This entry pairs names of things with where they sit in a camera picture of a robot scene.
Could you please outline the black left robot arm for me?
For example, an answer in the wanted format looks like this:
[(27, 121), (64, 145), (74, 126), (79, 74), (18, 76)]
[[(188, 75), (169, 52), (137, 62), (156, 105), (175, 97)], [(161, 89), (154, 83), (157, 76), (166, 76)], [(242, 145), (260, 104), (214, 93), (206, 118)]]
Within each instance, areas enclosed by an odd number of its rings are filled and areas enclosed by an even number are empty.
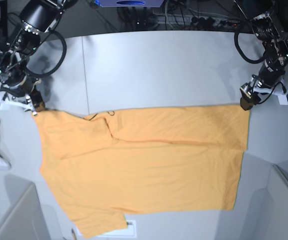
[[(249, 59), (239, 46), (238, 37), (245, 25), (262, 42), (264, 53), (257, 60)], [(267, 11), (240, 23), (234, 33), (234, 45), (240, 56), (250, 64), (262, 66), (249, 82), (240, 87), (240, 106), (248, 111), (255, 105), (265, 103), (272, 95), (277, 96), (280, 105), (288, 105), (288, 89), (284, 85), (285, 67), (288, 65), (288, 36), (279, 19)]]

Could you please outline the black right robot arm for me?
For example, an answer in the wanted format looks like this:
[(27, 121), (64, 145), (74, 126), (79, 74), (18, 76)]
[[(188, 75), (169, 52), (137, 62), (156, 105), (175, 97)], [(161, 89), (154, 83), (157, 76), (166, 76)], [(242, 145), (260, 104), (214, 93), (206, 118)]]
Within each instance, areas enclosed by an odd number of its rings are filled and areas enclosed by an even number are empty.
[[(1, 104), (17, 106), (33, 115), (45, 109), (37, 85), (51, 76), (62, 65), (67, 44), (56, 31), (63, 13), (76, 4), (75, 0), (31, 0), (20, 13), (17, 24), (4, 49), (0, 50)], [(53, 69), (36, 73), (28, 68), (30, 57), (43, 44), (41, 34), (55, 35), (62, 44), (62, 55)]]

